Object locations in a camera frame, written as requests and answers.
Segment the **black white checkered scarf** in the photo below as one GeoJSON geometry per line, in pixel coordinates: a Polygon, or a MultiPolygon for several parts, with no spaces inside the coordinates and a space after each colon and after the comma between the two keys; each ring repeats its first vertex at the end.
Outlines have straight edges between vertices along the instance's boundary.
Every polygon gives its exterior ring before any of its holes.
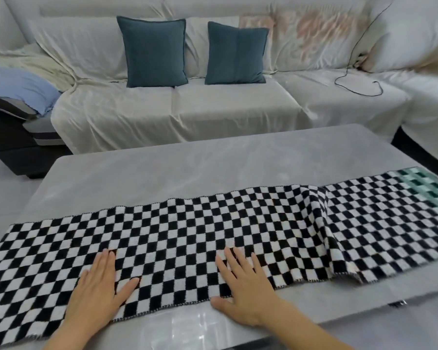
{"type": "Polygon", "coordinates": [[[116,252],[116,290],[141,277],[115,322],[230,297],[215,264],[225,247],[255,253],[275,289],[397,276],[438,260],[438,177],[412,167],[12,224],[0,241],[0,347],[51,336],[104,249],[116,252]]]}

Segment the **person's left forearm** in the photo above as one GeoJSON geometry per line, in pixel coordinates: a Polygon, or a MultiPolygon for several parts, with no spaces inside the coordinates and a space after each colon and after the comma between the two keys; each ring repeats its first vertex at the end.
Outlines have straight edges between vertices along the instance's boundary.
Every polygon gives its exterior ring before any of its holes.
{"type": "Polygon", "coordinates": [[[64,322],[45,343],[42,350],[84,350],[98,331],[88,324],[64,322]]]}

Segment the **person's right hand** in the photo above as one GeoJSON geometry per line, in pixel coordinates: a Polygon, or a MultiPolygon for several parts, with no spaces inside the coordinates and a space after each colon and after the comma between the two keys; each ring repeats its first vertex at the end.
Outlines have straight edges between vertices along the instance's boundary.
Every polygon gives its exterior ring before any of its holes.
{"type": "MultiPolygon", "coordinates": [[[[227,263],[225,264],[220,256],[216,256],[215,263],[224,280],[224,267],[227,266],[227,263]]],[[[278,297],[272,286],[255,286],[251,280],[245,282],[226,282],[226,285],[231,291],[234,304],[239,309],[237,316],[227,317],[242,325],[262,326],[262,316],[265,311],[285,302],[278,297]]]]}

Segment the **grey and black sofa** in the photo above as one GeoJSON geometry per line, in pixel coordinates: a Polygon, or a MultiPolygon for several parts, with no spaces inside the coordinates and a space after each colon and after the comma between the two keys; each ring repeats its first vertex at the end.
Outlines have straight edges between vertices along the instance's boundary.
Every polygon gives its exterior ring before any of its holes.
{"type": "Polygon", "coordinates": [[[0,97],[0,160],[17,176],[44,178],[55,161],[72,155],[53,128],[50,114],[21,100],[0,97]]]}

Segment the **white sofa cover sheet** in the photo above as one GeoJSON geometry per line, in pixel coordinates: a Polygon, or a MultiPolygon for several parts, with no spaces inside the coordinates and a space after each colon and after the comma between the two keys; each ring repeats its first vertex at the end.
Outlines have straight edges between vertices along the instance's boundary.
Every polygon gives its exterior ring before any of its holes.
{"type": "Polygon", "coordinates": [[[368,73],[356,68],[372,0],[0,0],[0,50],[38,44],[75,79],[50,114],[73,154],[360,124],[391,142],[398,129],[438,160],[438,65],[368,73]],[[345,68],[265,74],[264,84],[204,83],[208,23],[299,7],[368,11],[345,68]],[[186,20],[179,87],[128,88],[117,16],[186,20]]]}

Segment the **small teal square cushion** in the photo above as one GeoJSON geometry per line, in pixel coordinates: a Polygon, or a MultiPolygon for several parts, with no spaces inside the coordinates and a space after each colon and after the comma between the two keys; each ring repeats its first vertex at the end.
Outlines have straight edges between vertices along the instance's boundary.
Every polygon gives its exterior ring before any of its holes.
{"type": "Polygon", "coordinates": [[[263,56],[269,29],[208,23],[206,85],[264,84],[263,56]]]}

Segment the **person's right forearm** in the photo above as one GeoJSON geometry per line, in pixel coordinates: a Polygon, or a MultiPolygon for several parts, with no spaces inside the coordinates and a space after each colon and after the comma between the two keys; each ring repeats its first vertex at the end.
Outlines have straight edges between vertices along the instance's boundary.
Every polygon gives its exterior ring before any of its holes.
{"type": "Polygon", "coordinates": [[[287,302],[266,310],[262,325],[289,350],[354,350],[287,302]]]}

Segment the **person's left hand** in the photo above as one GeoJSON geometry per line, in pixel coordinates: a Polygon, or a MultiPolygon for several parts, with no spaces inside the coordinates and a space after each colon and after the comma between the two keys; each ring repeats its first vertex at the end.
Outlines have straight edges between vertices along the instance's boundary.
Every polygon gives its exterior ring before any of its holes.
{"type": "Polygon", "coordinates": [[[96,256],[70,297],[64,322],[88,324],[101,330],[112,321],[119,310],[114,309],[115,261],[113,250],[106,249],[96,256]]]}

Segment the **large white pillow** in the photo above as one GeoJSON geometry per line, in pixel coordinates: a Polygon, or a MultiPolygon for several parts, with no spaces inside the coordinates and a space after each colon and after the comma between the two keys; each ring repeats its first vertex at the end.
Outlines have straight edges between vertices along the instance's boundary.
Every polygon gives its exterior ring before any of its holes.
{"type": "Polygon", "coordinates": [[[372,17],[356,68],[377,73],[438,65],[438,0],[372,0],[372,17]]]}

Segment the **cream knitted blanket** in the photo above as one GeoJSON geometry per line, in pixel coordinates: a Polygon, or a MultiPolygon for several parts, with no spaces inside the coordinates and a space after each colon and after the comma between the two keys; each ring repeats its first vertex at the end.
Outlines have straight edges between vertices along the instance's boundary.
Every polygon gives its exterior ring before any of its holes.
{"type": "Polygon", "coordinates": [[[49,81],[59,92],[70,90],[75,79],[36,43],[16,50],[0,50],[0,67],[21,69],[49,81]]]}

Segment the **large teal square cushion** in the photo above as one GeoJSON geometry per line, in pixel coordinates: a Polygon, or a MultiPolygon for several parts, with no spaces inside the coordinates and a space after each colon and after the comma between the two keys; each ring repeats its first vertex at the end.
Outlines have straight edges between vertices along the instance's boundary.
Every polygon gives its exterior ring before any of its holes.
{"type": "Polygon", "coordinates": [[[128,88],[179,87],[184,71],[186,20],[147,21],[117,16],[128,69],[128,88]]]}

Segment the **peach floral pillow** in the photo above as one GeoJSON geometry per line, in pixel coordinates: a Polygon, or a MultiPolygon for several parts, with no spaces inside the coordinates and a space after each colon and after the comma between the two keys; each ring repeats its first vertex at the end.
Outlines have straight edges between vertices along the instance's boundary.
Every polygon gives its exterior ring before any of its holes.
{"type": "Polygon", "coordinates": [[[366,29],[368,11],[299,7],[273,15],[241,15],[239,28],[269,29],[263,72],[345,68],[366,29]]]}

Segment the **light blue blanket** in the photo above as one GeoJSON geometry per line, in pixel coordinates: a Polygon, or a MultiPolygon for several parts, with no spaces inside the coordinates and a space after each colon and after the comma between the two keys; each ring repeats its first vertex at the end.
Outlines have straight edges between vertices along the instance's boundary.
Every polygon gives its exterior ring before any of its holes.
{"type": "Polygon", "coordinates": [[[61,92],[32,72],[0,66],[0,100],[18,105],[26,113],[44,117],[52,111],[61,92]]]}

